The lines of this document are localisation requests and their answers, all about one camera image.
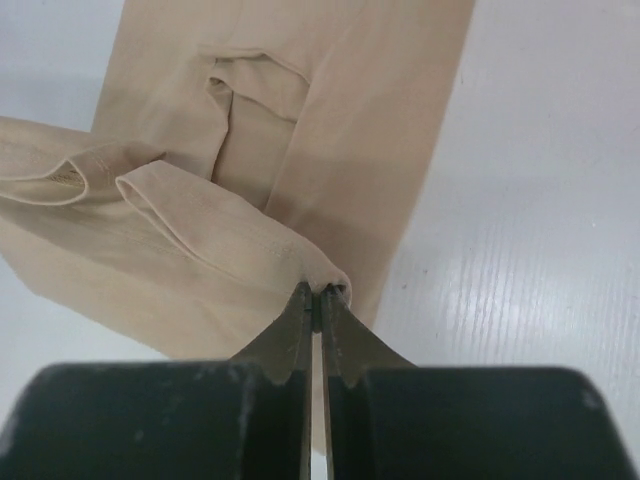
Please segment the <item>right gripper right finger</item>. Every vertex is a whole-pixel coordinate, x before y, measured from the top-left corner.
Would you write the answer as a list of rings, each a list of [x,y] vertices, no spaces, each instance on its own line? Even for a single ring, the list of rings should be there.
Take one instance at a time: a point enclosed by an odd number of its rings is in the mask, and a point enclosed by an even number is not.
[[[332,479],[629,479],[606,403],[561,367],[419,367],[318,298]]]

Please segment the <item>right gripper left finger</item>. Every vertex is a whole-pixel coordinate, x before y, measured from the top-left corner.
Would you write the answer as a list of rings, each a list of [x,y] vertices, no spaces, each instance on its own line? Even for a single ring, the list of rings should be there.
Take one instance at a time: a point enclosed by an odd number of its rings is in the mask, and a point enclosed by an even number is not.
[[[312,294],[227,360],[59,363],[1,432],[5,479],[307,479]]]

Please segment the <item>beige t shirt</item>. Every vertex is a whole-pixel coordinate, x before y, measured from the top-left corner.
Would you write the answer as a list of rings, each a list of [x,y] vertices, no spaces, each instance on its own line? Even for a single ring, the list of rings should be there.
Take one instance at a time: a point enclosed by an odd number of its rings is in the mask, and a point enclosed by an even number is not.
[[[227,357],[296,285],[371,324],[470,1],[129,1],[92,128],[1,121],[1,253],[173,358]]]

